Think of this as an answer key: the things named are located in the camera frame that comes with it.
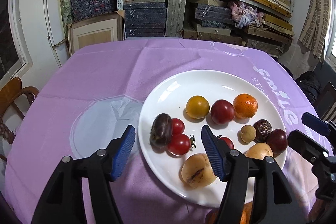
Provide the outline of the red cherry tomato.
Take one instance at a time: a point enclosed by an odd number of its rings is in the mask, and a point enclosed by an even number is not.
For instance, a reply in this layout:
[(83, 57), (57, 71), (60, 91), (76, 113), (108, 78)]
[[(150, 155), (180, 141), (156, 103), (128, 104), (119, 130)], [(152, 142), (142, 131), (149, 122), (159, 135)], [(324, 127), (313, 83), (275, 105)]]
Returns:
[(229, 139), (228, 137), (221, 137), (220, 139), (226, 142), (229, 149), (234, 149), (234, 144), (231, 139)]
[(173, 135), (167, 149), (175, 156), (182, 156), (189, 152), (191, 148), (190, 138), (185, 134)]
[(173, 118), (172, 119), (172, 122), (173, 122), (173, 135), (179, 135), (179, 134), (182, 134), (185, 130), (185, 124), (183, 123), (183, 121), (181, 121), (180, 119), (178, 118)]

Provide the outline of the striped pepino melon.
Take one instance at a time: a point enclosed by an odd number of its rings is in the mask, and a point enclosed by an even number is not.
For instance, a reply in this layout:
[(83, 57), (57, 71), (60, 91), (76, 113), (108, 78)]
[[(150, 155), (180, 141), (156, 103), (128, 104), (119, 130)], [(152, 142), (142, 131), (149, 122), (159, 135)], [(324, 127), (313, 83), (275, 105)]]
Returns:
[(217, 178), (205, 153), (191, 155), (181, 168), (181, 177), (193, 189), (207, 187)]

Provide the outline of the dark purple plum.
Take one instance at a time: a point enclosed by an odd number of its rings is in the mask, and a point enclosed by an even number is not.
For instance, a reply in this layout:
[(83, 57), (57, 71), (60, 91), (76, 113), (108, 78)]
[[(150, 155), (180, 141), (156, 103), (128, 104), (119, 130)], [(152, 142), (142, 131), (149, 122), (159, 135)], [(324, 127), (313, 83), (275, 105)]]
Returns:
[(281, 129), (273, 130), (266, 140), (274, 155), (280, 155), (288, 147), (288, 137), (285, 131)]

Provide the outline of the small tan longan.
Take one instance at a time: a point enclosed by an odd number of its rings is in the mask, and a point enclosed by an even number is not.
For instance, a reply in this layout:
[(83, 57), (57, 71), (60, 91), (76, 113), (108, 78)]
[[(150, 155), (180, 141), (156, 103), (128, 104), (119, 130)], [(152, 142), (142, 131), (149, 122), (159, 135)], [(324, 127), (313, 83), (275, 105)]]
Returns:
[(240, 137), (244, 143), (250, 143), (256, 137), (256, 129), (251, 125), (244, 125), (240, 130)]

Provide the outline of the red plum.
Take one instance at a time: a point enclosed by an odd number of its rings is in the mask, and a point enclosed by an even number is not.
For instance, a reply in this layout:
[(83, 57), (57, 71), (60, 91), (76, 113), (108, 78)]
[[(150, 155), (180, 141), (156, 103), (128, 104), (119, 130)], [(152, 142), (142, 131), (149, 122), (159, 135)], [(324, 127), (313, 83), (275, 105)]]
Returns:
[(224, 125), (235, 117), (235, 109), (227, 100), (217, 100), (210, 111), (211, 119), (218, 125)]

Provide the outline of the dark wrinkled purple fruit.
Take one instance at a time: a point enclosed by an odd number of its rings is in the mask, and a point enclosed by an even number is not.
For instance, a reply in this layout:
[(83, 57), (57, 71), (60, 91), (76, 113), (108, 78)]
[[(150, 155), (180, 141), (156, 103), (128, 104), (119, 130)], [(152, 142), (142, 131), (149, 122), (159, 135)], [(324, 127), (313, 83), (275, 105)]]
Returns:
[(170, 143), (172, 135), (172, 118), (165, 113), (159, 114), (151, 126), (150, 144), (157, 148), (163, 148)]

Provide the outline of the large yellow passion fruit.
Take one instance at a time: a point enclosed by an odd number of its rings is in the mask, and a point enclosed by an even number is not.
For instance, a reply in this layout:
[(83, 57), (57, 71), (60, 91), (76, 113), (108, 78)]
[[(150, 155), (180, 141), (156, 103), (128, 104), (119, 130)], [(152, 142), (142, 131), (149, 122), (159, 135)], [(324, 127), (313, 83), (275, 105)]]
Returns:
[(245, 152), (245, 156), (252, 159), (263, 160), (267, 156), (273, 157), (273, 151), (267, 143), (257, 143)]

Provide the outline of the yellow orange tomato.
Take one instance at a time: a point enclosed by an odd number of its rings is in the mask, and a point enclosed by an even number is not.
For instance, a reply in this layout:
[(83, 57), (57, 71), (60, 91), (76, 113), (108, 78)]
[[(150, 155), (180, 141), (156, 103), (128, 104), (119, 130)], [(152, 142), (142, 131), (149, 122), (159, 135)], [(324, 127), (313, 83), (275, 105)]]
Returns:
[(203, 96), (193, 96), (186, 104), (186, 114), (193, 119), (203, 119), (210, 110), (209, 102)]

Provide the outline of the dark passion fruit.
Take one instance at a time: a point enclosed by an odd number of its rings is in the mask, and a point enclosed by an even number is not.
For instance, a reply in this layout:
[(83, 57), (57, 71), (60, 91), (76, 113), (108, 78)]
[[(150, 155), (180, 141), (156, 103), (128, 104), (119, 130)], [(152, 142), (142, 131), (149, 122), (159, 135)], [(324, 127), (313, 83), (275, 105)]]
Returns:
[(256, 137), (255, 137), (256, 143), (266, 142), (268, 139), (268, 136), (273, 131), (270, 122), (265, 119), (260, 119), (256, 121), (253, 127), (256, 130)]

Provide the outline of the small mandarin orange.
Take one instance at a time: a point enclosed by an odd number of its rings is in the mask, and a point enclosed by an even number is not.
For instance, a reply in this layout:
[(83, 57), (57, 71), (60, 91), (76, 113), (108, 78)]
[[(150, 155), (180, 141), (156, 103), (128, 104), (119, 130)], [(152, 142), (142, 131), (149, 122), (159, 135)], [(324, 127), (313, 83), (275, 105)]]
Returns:
[(258, 110), (258, 106), (257, 100), (246, 93), (239, 94), (233, 101), (235, 116), (238, 119), (252, 118)]

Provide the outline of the large mandarin orange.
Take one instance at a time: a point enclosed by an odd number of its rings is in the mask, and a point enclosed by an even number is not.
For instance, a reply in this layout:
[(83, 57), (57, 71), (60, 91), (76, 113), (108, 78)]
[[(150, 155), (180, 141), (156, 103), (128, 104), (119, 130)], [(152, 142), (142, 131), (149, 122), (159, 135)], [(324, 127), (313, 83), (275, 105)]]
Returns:
[[(251, 211), (252, 211), (252, 203), (253, 202), (244, 204), (243, 212), (242, 212), (241, 219), (240, 219), (240, 224), (249, 223), (249, 220), (251, 217)], [(218, 215), (218, 210), (210, 211), (206, 216), (205, 224), (213, 224), (217, 215)]]

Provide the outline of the dark wooden chair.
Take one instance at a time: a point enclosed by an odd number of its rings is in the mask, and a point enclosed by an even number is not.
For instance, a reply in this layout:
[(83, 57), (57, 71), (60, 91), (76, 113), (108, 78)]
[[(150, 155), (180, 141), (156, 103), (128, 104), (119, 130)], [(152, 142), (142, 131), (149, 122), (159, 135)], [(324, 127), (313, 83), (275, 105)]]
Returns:
[(328, 82), (324, 87), (321, 95), (313, 104), (318, 117), (327, 122), (336, 120), (336, 99), (335, 87), (331, 82)]

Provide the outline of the white oval plate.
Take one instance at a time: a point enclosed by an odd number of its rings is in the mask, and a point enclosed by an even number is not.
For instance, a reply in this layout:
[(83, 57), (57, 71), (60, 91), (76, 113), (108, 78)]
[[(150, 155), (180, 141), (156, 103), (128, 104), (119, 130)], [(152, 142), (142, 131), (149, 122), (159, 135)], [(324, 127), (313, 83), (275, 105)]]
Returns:
[[(250, 94), (258, 102), (256, 114), (247, 120), (235, 119), (223, 126), (214, 124), (210, 116), (193, 120), (186, 114), (187, 101), (192, 96), (203, 96), (209, 104), (223, 99), (233, 102), (239, 94)], [(183, 156), (174, 156), (167, 149), (155, 148), (150, 144), (150, 129), (155, 118), (165, 113), (171, 118), (179, 118), (185, 124), (185, 135), (195, 138), (195, 147)], [(138, 121), (138, 138), (142, 154), (157, 179), (176, 195), (192, 203), (219, 207), (226, 183), (217, 178), (204, 188), (193, 189), (181, 177), (181, 168), (192, 155), (206, 153), (203, 145), (212, 137), (229, 138), (234, 148), (241, 154), (254, 145), (240, 139), (241, 128), (265, 119), (273, 129), (285, 129), (284, 122), (274, 104), (258, 88), (240, 77), (211, 70), (196, 70), (179, 73), (158, 84), (147, 96)]]

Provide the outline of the purple printed tablecloth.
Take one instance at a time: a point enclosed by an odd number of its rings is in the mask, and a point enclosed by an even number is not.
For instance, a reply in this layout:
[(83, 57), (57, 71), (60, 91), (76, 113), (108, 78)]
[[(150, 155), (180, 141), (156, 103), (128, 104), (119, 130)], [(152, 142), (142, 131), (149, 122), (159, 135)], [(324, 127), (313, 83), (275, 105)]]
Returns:
[[(111, 131), (120, 136), (139, 116), (140, 106), (161, 81), (194, 69), (223, 71), (247, 80), (276, 106), (288, 132), (298, 129), (333, 155), (325, 137), (301, 123), (315, 114), (294, 79), (267, 53), (224, 43), (141, 39), (96, 44), (77, 51), (44, 86), (9, 153), (5, 199), (22, 223), (30, 223), (39, 197), (58, 162), (74, 156), (73, 129), (91, 155)], [(135, 147), (122, 176), (111, 184), (124, 223), (204, 223), (210, 209), (196, 206), (163, 186)], [(284, 173), (305, 217), (315, 217), (317, 178), (311, 164), (289, 149)]]

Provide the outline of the beige checkered curtain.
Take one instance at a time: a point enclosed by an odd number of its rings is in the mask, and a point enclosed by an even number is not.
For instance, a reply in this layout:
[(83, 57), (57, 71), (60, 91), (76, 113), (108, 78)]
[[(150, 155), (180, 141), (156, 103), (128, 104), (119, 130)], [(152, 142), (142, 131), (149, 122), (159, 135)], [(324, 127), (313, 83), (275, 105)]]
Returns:
[(298, 41), (316, 57), (325, 60), (325, 39), (329, 26), (330, 0), (310, 0)]

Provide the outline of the framed picture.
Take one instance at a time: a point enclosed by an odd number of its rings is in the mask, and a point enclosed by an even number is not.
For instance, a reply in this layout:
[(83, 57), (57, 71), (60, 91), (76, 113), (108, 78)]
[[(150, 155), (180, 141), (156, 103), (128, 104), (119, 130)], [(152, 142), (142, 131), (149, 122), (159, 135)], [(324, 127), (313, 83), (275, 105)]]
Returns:
[(125, 39), (125, 11), (118, 10), (72, 23), (68, 26), (69, 53), (95, 44)]

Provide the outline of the crumpled pink cloth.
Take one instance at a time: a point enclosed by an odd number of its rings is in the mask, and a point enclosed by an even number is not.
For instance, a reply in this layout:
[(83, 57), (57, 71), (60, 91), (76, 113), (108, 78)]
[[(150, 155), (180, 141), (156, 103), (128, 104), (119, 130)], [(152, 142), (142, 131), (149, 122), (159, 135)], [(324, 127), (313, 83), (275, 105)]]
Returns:
[(231, 9), (231, 18), (238, 29), (245, 26), (260, 27), (263, 23), (263, 12), (257, 12), (256, 8), (247, 6), (244, 2), (229, 2), (228, 7)]

